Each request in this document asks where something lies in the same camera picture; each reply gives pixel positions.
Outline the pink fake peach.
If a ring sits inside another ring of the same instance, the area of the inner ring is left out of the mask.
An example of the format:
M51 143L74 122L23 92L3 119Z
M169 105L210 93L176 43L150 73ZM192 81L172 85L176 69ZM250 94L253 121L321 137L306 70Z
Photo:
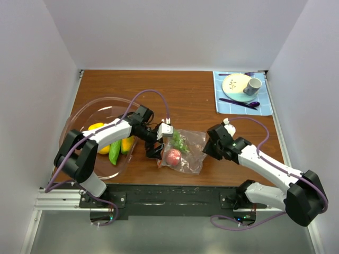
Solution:
M177 149L170 149L166 154L166 163L169 166L175 167L181 162L182 154Z

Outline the clear zip top bag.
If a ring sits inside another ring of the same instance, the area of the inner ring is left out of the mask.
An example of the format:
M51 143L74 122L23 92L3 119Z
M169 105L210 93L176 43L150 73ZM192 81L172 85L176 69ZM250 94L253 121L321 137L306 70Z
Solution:
M157 160L157 167L168 167L181 173L198 175L202 170L203 161L206 157L206 154L202 152L204 146L207 143L206 134L204 132L198 131L176 131L178 131L182 136L185 137L189 153L181 153L181 162L175 167L169 166L166 163L166 154L170 149L174 148L170 145L171 138L167 138L164 145L164 150L161 153L162 158L160 160Z

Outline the orange fake fruit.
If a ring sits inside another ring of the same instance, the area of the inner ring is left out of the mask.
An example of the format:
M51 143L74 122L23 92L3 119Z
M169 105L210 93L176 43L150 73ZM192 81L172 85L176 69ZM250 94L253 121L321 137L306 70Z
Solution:
M127 155L134 144L134 136L130 136L128 138L124 138L121 140L121 146L120 146L120 151L123 155Z

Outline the yellow fake lemon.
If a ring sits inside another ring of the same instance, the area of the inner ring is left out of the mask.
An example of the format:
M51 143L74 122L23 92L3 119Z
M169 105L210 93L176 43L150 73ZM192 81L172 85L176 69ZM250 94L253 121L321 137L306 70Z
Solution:
M110 145L105 146L104 148L102 148L98 153L101 155L107 155L110 152Z

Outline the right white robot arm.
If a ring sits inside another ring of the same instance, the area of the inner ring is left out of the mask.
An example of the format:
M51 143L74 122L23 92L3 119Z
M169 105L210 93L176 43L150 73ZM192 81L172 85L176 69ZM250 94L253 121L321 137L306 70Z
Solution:
M318 175L305 173L268 157L244 138L234 139L235 127L219 123L207 130L208 141L203 153L217 160L226 159L260 174L273 186L253 180L236 189L235 209L251 204L277 208L301 226L308 226L328 209L328 198Z

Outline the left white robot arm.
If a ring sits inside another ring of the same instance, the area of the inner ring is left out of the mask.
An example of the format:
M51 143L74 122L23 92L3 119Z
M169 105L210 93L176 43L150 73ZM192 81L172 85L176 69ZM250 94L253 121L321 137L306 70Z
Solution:
M148 127L153 111L140 105L135 112L119 116L114 121L90 131L72 130L67 133L54 159L54 166L75 180L87 192L97 207L110 201L106 184L94 172L97 153L116 141L131 136L145 141L146 156L161 159L163 137L173 134L173 127L162 122L154 129Z

